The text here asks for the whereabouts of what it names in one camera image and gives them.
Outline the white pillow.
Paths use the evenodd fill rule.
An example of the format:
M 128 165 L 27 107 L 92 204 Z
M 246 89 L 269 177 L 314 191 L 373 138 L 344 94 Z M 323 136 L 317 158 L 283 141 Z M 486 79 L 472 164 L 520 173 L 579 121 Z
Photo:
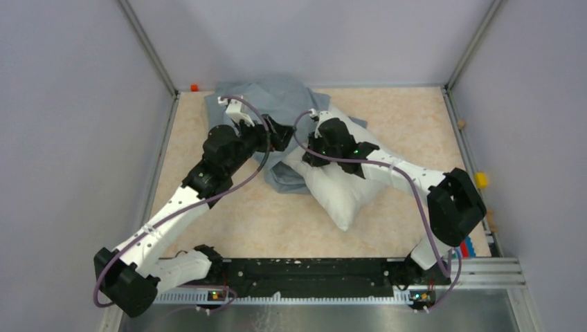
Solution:
M 362 120 L 360 119 L 350 118 L 333 104 L 330 104 L 327 115 L 340 118 L 356 141 L 371 142 L 394 157 L 404 158 L 389 150 L 377 140 L 366 129 L 364 121 L 361 122 Z M 301 116 L 301 119 L 297 122 L 296 137 L 306 146 L 307 137 L 309 133 L 315 130 L 316 123 L 309 115 Z M 302 156 L 306 151 L 297 145 L 295 140 L 292 143 L 295 144 L 295 149 L 282 159 L 282 162 L 302 177 L 303 184 L 309 190 L 309 193 L 342 231 L 347 231 L 354 223 L 359 210 L 371 202 L 381 190 L 386 188 L 386 185 L 382 183 L 347 174 L 336 163 L 330 163 L 322 167 L 311 167 L 302 161 Z

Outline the grey-blue and beige pillowcase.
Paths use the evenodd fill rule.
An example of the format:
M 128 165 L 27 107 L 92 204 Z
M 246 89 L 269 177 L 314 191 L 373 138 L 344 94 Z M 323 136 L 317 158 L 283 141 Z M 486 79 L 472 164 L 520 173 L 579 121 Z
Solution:
M 218 97 L 223 95 L 242 96 L 261 114 L 271 116 L 280 125 L 292 125 L 299 114 L 309 109 L 326 111 L 331 106 L 328 94 L 314 92 L 289 76 L 268 76 L 249 82 L 221 82 L 213 94 L 204 98 L 209 129 L 217 125 L 233 126 L 225 114 L 225 108 L 218 103 Z M 284 152 L 272 152 L 263 167 L 264 180 L 280 194 L 310 193 L 304 178 L 282 162 L 296 148 L 297 143 L 291 140 Z

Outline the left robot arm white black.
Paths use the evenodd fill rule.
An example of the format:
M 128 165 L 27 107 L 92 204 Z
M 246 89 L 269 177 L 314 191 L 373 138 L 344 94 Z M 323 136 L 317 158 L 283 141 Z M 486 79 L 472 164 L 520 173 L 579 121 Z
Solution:
M 273 152 L 283 152 L 295 134 L 293 125 L 268 115 L 260 122 L 241 119 L 209 130 L 201 160 L 188 172 L 168 202 L 130 238 L 93 258 L 97 307 L 102 293 L 130 318 L 153 305 L 156 297 L 192 280 L 213 286 L 222 277 L 220 255 L 200 245 L 177 258 L 161 255 L 199 217 L 224 196 L 255 178 Z

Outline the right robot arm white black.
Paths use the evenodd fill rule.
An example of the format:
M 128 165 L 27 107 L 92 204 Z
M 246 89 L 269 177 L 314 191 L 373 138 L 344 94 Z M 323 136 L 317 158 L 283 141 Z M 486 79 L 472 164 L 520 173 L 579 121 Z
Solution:
M 312 167 L 335 164 L 346 174 L 387 185 L 415 198 L 426 236 L 406 258 L 406 276 L 424 285 L 438 266 L 445 276 L 450 264 L 442 258 L 457 248 L 486 217 L 487 208 L 470 175 L 460 168 L 450 172 L 412 164 L 384 151 L 373 142 L 359 142 L 346 123 L 329 112 L 309 112 L 316 129 L 303 147 Z

